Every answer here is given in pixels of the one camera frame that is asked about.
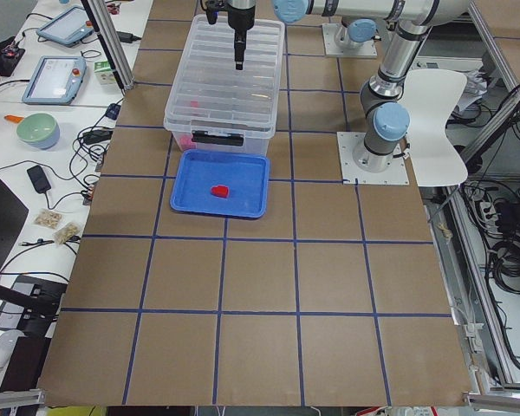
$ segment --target blue tray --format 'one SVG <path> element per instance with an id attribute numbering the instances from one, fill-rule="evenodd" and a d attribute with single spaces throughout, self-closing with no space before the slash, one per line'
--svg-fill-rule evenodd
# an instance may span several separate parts
<path id="1" fill-rule="evenodd" d="M 266 212 L 270 160 L 264 156 L 187 150 L 179 162 L 170 205 L 176 211 L 260 218 Z M 229 197 L 211 194 L 229 187 Z"/>

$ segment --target black handle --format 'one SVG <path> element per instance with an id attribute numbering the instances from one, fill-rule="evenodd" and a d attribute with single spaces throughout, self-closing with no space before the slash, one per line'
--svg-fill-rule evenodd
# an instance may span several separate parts
<path id="1" fill-rule="evenodd" d="M 208 134 L 204 131 L 192 132 L 192 141 L 194 143 L 209 143 L 213 145 L 225 146 L 242 146 L 244 137 L 242 134 L 231 133 L 227 136 L 217 136 L 216 134 Z"/>

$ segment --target white box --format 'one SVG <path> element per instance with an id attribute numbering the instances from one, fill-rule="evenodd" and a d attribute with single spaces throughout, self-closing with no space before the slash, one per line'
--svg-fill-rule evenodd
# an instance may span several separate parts
<path id="1" fill-rule="evenodd" d="M 166 104 L 164 127 L 181 150 L 265 155 L 276 131 L 285 27 L 256 20 L 244 69 L 235 69 L 234 30 L 195 16 Z"/>

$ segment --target orange handle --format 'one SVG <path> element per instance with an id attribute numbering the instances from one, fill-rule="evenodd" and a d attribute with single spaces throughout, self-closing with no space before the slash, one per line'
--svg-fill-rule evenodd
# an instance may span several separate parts
<path id="1" fill-rule="evenodd" d="M 21 123 L 21 120 L 24 119 L 24 117 L 19 117 L 18 115 L 11 115 L 11 114 L 8 114 L 8 115 L 5 115 L 4 118 L 7 120 L 7 121 L 11 121 L 12 123 Z"/>

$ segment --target red object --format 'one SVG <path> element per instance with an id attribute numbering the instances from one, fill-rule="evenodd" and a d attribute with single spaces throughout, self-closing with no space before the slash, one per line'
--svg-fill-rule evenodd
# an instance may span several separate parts
<path id="1" fill-rule="evenodd" d="M 214 197 L 227 198 L 229 197 L 229 188 L 225 185 L 216 185 L 211 188 L 211 194 Z"/>

